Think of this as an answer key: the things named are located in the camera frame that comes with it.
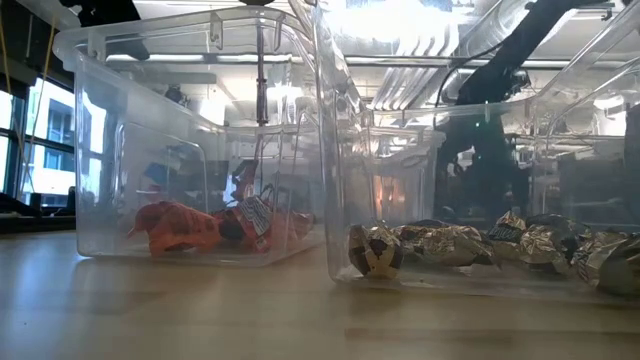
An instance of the wooden table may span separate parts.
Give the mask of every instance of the wooden table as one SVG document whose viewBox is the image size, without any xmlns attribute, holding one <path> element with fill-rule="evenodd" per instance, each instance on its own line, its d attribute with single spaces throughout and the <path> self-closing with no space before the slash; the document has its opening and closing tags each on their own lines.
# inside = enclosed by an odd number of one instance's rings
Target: wooden table
<svg viewBox="0 0 640 360">
<path fill-rule="evenodd" d="M 353 290 L 318 248 L 262 269 L 0 239 L 0 359 L 640 359 L 640 310 Z"/>
</svg>

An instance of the clear plastic bin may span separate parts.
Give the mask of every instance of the clear plastic bin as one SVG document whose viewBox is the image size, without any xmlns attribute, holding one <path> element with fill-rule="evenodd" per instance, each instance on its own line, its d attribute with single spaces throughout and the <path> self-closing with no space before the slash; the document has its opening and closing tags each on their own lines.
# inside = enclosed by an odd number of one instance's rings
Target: clear plastic bin
<svg viewBox="0 0 640 360">
<path fill-rule="evenodd" d="M 627 109 L 629 122 L 640 102 L 637 54 L 629 47 L 640 41 L 638 15 L 633 4 L 610 21 L 538 96 L 389 112 L 362 104 L 333 28 L 321 7 L 313 10 L 331 277 L 375 287 L 637 302 L 640 240 L 633 232 L 640 220 L 633 215 L 638 202 L 629 199 L 640 178 L 628 155 L 638 130 L 603 121 L 624 122 Z M 500 125 L 502 134 L 482 135 L 498 149 L 489 159 L 456 147 L 454 130 L 464 124 Z M 408 133 L 408 146 L 397 146 Z M 418 163 L 415 151 L 430 155 Z M 441 157 L 456 165 L 441 167 Z M 505 162 L 511 170 L 504 178 L 488 172 Z"/>
<path fill-rule="evenodd" d="M 60 33 L 79 253 L 260 266 L 322 242 L 310 51 L 295 18 L 260 7 Z"/>
</svg>

